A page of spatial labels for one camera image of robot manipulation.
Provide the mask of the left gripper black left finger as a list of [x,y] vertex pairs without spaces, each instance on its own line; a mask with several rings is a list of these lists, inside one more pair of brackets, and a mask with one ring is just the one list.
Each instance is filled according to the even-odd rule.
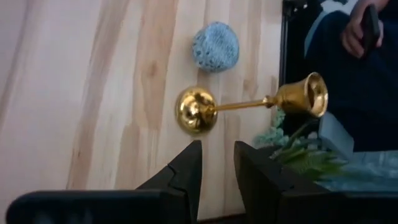
[[197,224],[202,157],[201,141],[194,140],[138,187],[150,193],[140,212],[146,224]]

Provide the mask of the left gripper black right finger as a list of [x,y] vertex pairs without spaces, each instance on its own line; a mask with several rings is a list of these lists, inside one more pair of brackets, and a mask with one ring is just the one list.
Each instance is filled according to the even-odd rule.
[[332,192],[269,158],[273,148],[234,145],[251,224],[398,224],[398,192]]

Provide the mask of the short gold candlestick holder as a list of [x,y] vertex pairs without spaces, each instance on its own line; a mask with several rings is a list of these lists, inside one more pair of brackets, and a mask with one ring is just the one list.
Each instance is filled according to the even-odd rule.
[[220,111],[276,106],[285,113],[308,113],[319,118],[325,114],[328,100],[328,89],[317,72],[299,82],[282,85],[274,96],[224,105],[219,105],[207,89],[190,86],[177,97],[175,118],[183,131],[195,136],[211,131]]

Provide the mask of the blue patterned candle tin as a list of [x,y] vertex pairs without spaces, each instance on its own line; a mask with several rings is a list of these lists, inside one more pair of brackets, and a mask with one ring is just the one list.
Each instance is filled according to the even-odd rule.
[[195,64],[208,73],[233,68],[239,60],[239,39],[223,22],[212,22],[193,38],[192,57]]

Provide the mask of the green potted plant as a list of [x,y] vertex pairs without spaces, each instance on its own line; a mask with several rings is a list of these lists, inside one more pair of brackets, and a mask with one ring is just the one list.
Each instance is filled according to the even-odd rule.
[[310,118],[294,133],[282,129],[286,114],[278,109],[269,129],[253,139],[258,149],[273,147],[269,158],[308,177],[314,182],[328,182],[338,176],[347,176],[347,162],[321,142],[315,132],[320,120]]

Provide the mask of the grey box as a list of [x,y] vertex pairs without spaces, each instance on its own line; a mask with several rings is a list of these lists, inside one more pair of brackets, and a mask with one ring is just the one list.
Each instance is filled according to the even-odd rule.
[[333,114],[326,112],[320,118],[318,137],[326,148],[342,158],[347,160],[353,158],[354,139]]

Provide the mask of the person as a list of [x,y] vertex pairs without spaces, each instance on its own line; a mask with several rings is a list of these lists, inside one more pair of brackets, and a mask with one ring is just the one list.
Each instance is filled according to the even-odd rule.
[[378,15],[379,40],[367,57],[343,47],[350,14],[341,11],[320,20],[306,53],[327,85],[328,111],[353,137],[355,151],[398,150],[398,0]]

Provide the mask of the person's hand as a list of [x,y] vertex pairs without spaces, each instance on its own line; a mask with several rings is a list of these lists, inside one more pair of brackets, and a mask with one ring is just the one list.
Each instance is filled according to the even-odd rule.
[[346,25],[344,31],[341,33],[341,42],[343,47],[356,58],[361,58],[364,54],[364,48],[361,45],[363,38],[363,30],[361,28],[361,21],[365,9],[373,4],[377,12],[383,10],[390,0],[358,0],[354,5],[350,14],[350,21]]

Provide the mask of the black phone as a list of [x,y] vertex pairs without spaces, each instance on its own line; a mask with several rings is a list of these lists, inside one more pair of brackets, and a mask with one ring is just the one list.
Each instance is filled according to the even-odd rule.
[[361,44],[364,49],[363,58],[376,48],[380,36],[379,18],[374,4],[370,4],[364,10],[361,20],[363,37]]

